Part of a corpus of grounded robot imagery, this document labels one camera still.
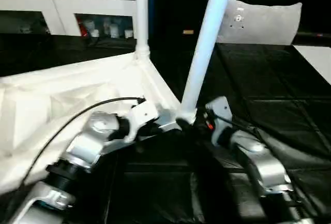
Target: white table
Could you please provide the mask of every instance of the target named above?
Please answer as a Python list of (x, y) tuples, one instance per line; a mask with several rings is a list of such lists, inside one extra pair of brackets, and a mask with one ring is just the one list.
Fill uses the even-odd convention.
[(299, 53), (331, 84), (331, 48), (294, 46)]

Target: black cloth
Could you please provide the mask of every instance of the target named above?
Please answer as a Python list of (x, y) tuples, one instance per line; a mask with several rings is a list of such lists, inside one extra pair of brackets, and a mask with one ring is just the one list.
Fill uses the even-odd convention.
[[(0, 75), (133, 49), (107, 42), (87, 44), (80, 37), (1, 35)], [(193, 51), (151, 50), (152, 62), (179, 100), (192, 56)], [(224, 95), (234, 120), (280, 134), (284, 139), (268, 145), (288, 169), (302, 202), (324, 222), (331, 221), (330, 87), (293, 47), (220, 44), (214, 48), (198, 102), (203, 106)], [(142, 141), (142, 148), (110, 156), (103, 163), (109, 171), (97, 170), (91, 179), (97, 181), (95, 191), (85, 194), (85, 203), (97, 195), (99, 205), (81, 204), (86, 211), (78, 211), (80, 215), (85, 220), (90, 216), (89, 223), (106, 216), (109, 223), (229, 223), (225, 219), (237, 218), (238, 212), (244, 222), (266, 222), (245, 172), (226, 150), (206, 140), (197, 152), (187, 142), (178, 145), (182, 140), (176, 133), (166, 133)], [(114, 172), (108, 165), (116, 161)]]

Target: white styrofoam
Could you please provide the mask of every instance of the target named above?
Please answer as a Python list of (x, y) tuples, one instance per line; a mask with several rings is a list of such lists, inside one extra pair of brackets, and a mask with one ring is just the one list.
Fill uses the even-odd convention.
[[(175, 126), (179, 101), (149, 59), (135, 53), (96, 59), (0, 78), (0, 193), (17, 187), (38, 151), (74, 114), (114, 97), (144, 96), (171, 118)], [(100, 106), (123, 114), (132, 102)], [(70, 124), (52, 143), (34, 168), (31, 179), (44, 176), (90, 113)]]

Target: bottle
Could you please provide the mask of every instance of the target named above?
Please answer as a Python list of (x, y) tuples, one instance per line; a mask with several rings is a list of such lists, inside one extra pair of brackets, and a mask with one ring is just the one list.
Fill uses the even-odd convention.
[(133, 30), (132, 29), (125, 29), (124, 33), (125, 33), (125, 38), (126, 39), (133, 37)]
[(99, 37), (99, 30), (94, 29), (94, 30), (91, 32), (91, 36), (92, 36), (92, 37), (95, 37), (95, 38)]
[(105, 17), (103, 20), (103, 32), (105, 35), (110, 35), (110, 17)]
[(118, 34), (120, 37), (124, 36), (124, 25), (122, 21), (122, 17), (114, 17), (113, 22), (118, 26)]
[(116, 24), (110, 25), (110, 37), (119, 38), (118, 25), (116, 25)]
[(93, 32), (93, 30), (95, 29), (95, 24), (93, 20), (85, 20), (84, 26), (90, 33)]
[(22, 34), (31, 34), (31, 26), (29, 24), (24, 24), (20, 27), (20, 31)]

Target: black table surface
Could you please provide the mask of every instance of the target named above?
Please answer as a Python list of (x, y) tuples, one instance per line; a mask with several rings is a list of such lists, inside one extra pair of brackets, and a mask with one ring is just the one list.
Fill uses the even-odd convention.
[[(0, 76), (119, 55), (134, 50), (123, 44), (81, 37), (0, 35)], [(151, 49), (151, 60), (181, 100), (193, 50)], [(283, 139), (268, 144), (288, 169), (311, 212), (331, 220), (331, 86), (292, 46), (216, 44), (199, 97), (202, 106), (226, 96), (234, 119), (256, 123)], [(247, 187), (235, 162), (222, 163), (238, 188)], [(245, 194), (241, 215), (254, 219)]]

